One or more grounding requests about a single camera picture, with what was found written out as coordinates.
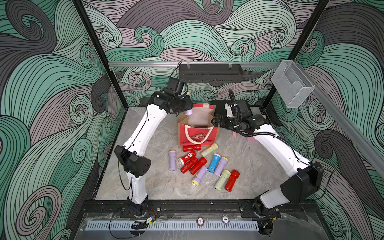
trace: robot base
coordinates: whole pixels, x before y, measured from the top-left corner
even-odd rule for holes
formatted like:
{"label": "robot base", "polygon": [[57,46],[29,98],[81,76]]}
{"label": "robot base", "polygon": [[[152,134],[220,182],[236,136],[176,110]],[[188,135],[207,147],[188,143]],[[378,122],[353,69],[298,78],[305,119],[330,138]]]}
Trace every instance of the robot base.
{"label": "robot base", "polygon": [[134,202],[129,203],[129,212],[138,217],[143,216],[147,211],[148,207],[148,195],[141,204],[136,204]]}

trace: purple flashlight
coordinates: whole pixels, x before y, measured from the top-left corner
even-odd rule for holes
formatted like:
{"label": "purple flashlight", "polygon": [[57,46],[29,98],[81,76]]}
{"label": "purple flashlight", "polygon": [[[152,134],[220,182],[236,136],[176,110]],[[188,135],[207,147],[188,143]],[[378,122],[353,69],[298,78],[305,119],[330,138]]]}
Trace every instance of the purple flashlight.
{"label": "purple flashlight", "polygon": [[206,166],[202,166],[196,176],[192,179],[192,184],[195,187],[198,187],[200,181],[203,179],[204,175],[207,173],[208,168]]}
{"label": "purple flashlight", "polygon": [[171,172],[176,171],[176,151],[175,150],[169,151],[169,163],[170,163],[169,170]]}
{"label": "purple flashlight", "polygon": [[220,159],[220,162],[218,163],[216,169],[215,169],[214,175],[217,177],[220,177],[220,175],[223,172],[224,167],[227,163],[228,163],[228,159],[226,157],[222,157]]}

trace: red wire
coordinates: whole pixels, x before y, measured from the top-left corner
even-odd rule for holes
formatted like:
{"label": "red wire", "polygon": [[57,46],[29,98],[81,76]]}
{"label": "red wire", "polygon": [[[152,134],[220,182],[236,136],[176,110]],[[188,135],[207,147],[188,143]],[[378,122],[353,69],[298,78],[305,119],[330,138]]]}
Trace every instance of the red wire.
{"label": "red wire", "polygon": [[155,214],[155,218],[156,218],[157,214],[156,214],[155,210],[153,210],[153,209],[149,209],[149,210],[153,211],[153,213]]}

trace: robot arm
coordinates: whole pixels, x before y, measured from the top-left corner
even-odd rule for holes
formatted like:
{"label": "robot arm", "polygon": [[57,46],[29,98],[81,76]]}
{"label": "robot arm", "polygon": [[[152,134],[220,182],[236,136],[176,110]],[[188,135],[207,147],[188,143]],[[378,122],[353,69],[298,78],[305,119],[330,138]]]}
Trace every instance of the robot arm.
{"label": "robot arm", "polygon": [[252,115],[246,100],[237,100],[229,90],[231,102],[215,119],[220,126],[233,130],[242,136],[254,137],[276,158],[290,177],[278,188],[268,191],[256,200],[259,214],[267,209],[288,202],[299,203],[320,189],[324,169],[320,163],[312,164],[281,138],[268,121],[261,115]]}
{"label": "robot arm", "polygon": [[151,161],[144,157],[144,154],[149,140],[168,113],[177,114],[192,109],[189,95],[187,93],[181,95],[183,86],[184,83],[178,79],[169,78],[166,88],[151,95],[146,112],[132,136],[123,146],[115,147],[114,152],[131,183],[128,198],[131,200],[131,210],[136,215],[143,215],[146,210],[147,192],[144,175],[151,166]]}

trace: white vent grille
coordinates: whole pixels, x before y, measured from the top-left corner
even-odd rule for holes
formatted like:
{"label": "white vent grille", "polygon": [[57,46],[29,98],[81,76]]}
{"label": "white vent grille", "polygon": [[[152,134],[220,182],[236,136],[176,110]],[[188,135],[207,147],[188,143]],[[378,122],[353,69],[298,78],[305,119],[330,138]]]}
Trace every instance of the white vent grille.
{"label": "white vent grille", "polygon": [[[111,221],[112,231],[130,231],[133,221]],[[109,230],[109,220],[104,221],[88,221],[85,231],[105,231]],[[228,224],[222,223],[221,220],[210,220],[200,227],[195,220],[157,220],[149,225],[147,229],[152,231],[173,230],[230,230],[230,231],[258,231],[257,221],[230,221]]]}

